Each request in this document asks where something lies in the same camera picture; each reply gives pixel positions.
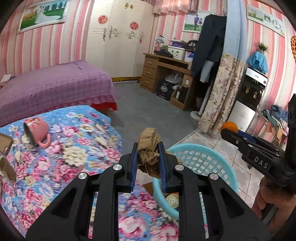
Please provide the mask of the person's right hand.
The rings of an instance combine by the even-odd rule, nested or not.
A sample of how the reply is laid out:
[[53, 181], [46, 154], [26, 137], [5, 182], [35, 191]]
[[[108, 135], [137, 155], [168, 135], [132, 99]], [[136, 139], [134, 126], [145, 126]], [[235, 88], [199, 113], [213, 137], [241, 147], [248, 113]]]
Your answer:
[[271, 233], [276, 234], [284, 226], [295, 208], [295, 194], [288, 193], [277, 186], [272, 187], [268, 184], [268, 179], [263, 177], [252, 210], [259, 218], [262, 218], [262, 210], [267, 204], [277, 207], [274, 217], [267, 225]]

